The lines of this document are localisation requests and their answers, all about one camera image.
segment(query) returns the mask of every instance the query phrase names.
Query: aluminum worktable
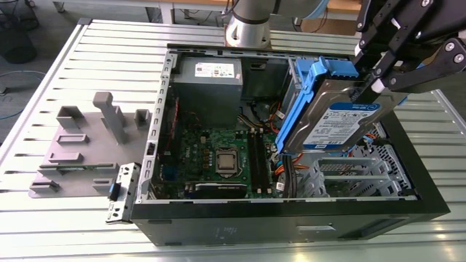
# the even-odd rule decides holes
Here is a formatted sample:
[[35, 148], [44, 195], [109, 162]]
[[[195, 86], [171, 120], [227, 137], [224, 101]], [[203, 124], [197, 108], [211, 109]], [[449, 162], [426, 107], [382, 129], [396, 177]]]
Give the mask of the aluminum worktable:
[[[93, 20], [77, 25], [0, 147], [0, 259], [92, 258], [163, 261], [465, 261], [466, 139], [441, 92], [410, 95], [396, 116], [451, 213], [368, 241], [155, 247], [135, 225], [105, 225], [108, 200], [31, 199], [28, 187], [55, 134], [63, 105], [97, 111], [112, 91], [123, 112], [153, 109], [167, 43], [223, 45], [215, 27]], [[356, 39], [271, 32], [276, 50], [351, 54]]]

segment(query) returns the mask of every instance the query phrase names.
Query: ram slot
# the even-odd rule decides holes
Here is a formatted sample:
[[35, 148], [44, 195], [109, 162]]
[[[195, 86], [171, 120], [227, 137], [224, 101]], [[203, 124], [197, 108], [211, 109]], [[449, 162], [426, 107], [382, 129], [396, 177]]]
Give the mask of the ram slot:
[[258, 161], [255, 152], [255, 131], [247, 133], [247, 157], [248, 157], [248, 172], [251, 174], [252, 191], [256, 192], [260, 189], [260, 179], [258, 171]]
[[270, 188], [268, 182], [268, 170], [267, 170], [267, 159], [266, 159], [266, 149], [263, 144], [262, 133], [255, 135], [255, 155], [256, 155], [256, 170], [259, 176], [259, 185], [262, 193], [267, 193]]

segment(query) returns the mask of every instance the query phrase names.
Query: sticker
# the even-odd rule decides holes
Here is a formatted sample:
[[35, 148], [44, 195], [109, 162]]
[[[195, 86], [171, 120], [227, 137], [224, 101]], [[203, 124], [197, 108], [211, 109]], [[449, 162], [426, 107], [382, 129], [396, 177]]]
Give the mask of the sticker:
[[280, 183], [280, 182], [276, 182], [276, 190], [278, 191], [283, 191], [284, 190], [284, 184], [283, 183]]
[[276, 115], [280, 119], [284, 118], [284, 114], [283, 114], [279, 110], [276, 111], [275, 115]]
[[304, 140], [304, 148], [338, 148], [359, 129], [359, 121], [370, 117], [379, 108], [379, 104], [332, 104]]
[[296, 229], [298, 231], [336, 230], [331, 225], [299, 225]]
[[234, 64], [196, 63], [195, 77], [235, 78]]

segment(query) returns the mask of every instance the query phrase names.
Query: warning label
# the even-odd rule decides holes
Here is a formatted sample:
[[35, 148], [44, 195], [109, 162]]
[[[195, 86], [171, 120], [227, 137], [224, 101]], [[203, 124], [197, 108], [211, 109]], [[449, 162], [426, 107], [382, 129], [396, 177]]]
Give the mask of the warning label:
[[196, 63], [195, 77], [235, 78], [234, 64]]
[[344, 144], [359, 128], [359, 121], [371, 116], [379, 108], [379, 104], [332, 104], [304, 140], [304, 148], [336, 148]]

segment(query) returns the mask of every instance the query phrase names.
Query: floor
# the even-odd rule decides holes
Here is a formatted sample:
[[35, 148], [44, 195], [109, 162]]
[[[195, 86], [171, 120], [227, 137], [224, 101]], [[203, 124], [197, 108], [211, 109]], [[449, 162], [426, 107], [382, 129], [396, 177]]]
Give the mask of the floor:
[[[120, 7], [111, 5], [91, 4], [65, 4], [65, 12], [57, 13], [53, 4], [48, 0], [35, 0], [35, 12], [41, 26], [29, 32], [31, 40], [37, 49], [37, 57], [25, 64], [8, 64], [0, 58], [0, 75], [15, 70], [36, 70], [45, 72], [55, 60], [56, 55], [68, 39], [68, 36], [76, 26], [76, 22], [81, 17], [95, 19], [121, 20], [147, 22], [147, 14], [144, 8]], [[199, 11], [189, 13], [191, 19], [184, 19], [181, 10], [175, 11], [175, 21], [179, 24], [222, 26], [222, 19], [218, 18], [219, 12]], [[271, 29], [294, 31], [291, 19], [288, 17], [274, 16], [271, 18]], [[4, 141], [8, 132], [16, 122], [16, 117], [1, 119], [4, 116], [16, 114], [27, 105], [28, 100], [39, 85], [39, 74], [11, 74], [0, 78], [0, 85], [9, 88], [9, 93], [0, 96], [0, 142]], [[446, 95], [462, 116], [466, 116], [466, 90], [446, 91]]]

